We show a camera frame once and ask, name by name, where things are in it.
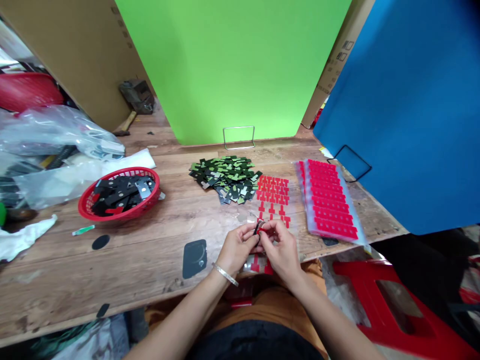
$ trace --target bangle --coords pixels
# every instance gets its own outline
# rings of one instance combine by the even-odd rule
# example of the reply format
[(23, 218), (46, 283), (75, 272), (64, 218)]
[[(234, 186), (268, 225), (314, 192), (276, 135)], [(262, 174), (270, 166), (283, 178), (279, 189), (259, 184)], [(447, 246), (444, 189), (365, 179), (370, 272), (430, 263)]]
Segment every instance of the bangle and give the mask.
[(233, 285), (235, 285), (237, 288), (239, 287), (239, 283), (231, 277), (225, 270), (223, 270), (220, 266), (218, 266), (216, 263), (212, 262), (211, 265), (220, 273), (222, 274), (229, 282), (231, 282)]

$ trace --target human hand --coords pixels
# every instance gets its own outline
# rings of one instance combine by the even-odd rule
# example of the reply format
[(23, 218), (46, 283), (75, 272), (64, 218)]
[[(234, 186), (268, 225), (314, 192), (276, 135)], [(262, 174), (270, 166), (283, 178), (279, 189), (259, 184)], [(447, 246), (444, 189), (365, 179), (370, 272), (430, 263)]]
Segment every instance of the human hand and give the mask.
[(271, 266), (287, 287), (290, 287), (303, 273), (297, 252), (297, 240), (281, 220), (270, 220), (262, 229), (266, 230), (266, 233), (260, 232), (260, 241)]
[(259, 235), (254, 235), (256, 223), (248, 223), (229, 231), (218, 255), (216, 264), (235, 277), (244, 266), (250, 253), (261, 253), (262, 246), (256, 246)]

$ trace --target red plastic basket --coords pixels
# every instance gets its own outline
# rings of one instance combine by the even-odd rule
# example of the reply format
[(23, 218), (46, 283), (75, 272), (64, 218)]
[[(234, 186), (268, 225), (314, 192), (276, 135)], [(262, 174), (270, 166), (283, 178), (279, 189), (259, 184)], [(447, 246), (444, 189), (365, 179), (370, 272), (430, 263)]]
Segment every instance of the red plastic basket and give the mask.
[(0, 74), (0, 108), (21, 113), (36, 106), (61, 105), (54, 78), (41, 72)]
[(90, 185), (87, 190), (85, 190), (80, 198), (80, 201), (78, 202), (78, 212), (83, 218), (96, 222), (131, 220), (142, 216), (159, 201), (159, 196), (162, 191), (160, 190), (160, 178), (155, 171), (152, 171), (147, 167), (127, 167), (111, 172), (108, 175), (100, 178), (100, 180), (112, 180), (119, 176), (149, 176), (153, 178), (153, 181), (155, 181), (155, 190), (153, 190), (150, 196), (142, 201), (140, 205), (132, 207), (130, 210), (112, 216), (97, 216), (92, 211), (92, 206), (100, 196), (100, 194), (94, 193), (95, 185), (98, 183), (97, 180)]

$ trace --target forearm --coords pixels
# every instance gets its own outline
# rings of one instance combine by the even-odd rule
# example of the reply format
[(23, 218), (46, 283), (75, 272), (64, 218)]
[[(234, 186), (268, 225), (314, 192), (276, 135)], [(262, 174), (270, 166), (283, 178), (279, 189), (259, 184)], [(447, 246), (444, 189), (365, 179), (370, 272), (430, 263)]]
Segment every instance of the forearm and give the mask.
[(332, 359), (385, 359), (370, 340), (302, 272), (289, 286)]
[(213, 270), (125, 359), (183, 359), (229, 284)]

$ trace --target red plastic stool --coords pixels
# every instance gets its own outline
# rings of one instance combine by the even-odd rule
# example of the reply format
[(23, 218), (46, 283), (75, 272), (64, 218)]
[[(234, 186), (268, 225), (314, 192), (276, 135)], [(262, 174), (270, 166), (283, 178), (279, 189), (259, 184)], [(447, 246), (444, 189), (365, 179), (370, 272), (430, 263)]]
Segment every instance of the red plastic stool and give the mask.
[(371, 323), (371, 327), (358, 328), (373, 343), (427, 359), (480, 359), (479, 353), (406, 288), (423, 317), (407, 315), (413, 332), (401, 330), (376, 283), (386, 280), (402, 284), (388, 261), (335, 262), (333, 269), (350, 278)]

